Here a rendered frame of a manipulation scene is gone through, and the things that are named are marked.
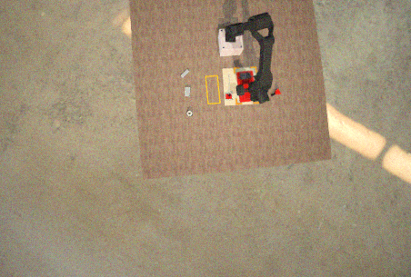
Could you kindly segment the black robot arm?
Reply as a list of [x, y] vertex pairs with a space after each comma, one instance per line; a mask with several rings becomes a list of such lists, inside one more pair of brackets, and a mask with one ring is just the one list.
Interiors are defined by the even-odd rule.
[[[226, 42], [235, 42], [236, 37], [244, 35], [245, 30], [251, 31], [252, 36], [260, 44], [259, 69], [254, 77], [252, 88], [256, 92], [251, 93], [250, 100], [253, 102], [264, 103], [269, 101], [267, 89], [270, 89], [273, 82], [273, 75], [270, 72], [272, 61], [272, 48], [275, 38], [273, 36], [274, 23], [268, 12], [260, 15], [251, 16], [245, 23], [226, 25]], [[268, 28], [268, 35], [262, 36], [257, 31]]]

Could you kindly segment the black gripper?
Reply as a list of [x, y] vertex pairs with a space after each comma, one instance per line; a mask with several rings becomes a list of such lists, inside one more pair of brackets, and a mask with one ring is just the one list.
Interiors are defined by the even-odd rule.
[[[247, 93], [247, 92], [249, 92], [249, 91], [252, 91], [252, 92], [256, 92], [256, 90], [254, 90], [253, 88], [252, 88], [252, 83], [253, 83], [254, 81], [251, 81], [251, 84], [248, 84], [249, 86], [248, 86], [248, 88], [244, 88], [244, 85], [243, 84], [238, 84], [237, 86], [236, 86], [236, 93], [237, 93], [237, 95], [245, 95], [245, 93]], [[246, 91], [247, 90], [247, 91]]]

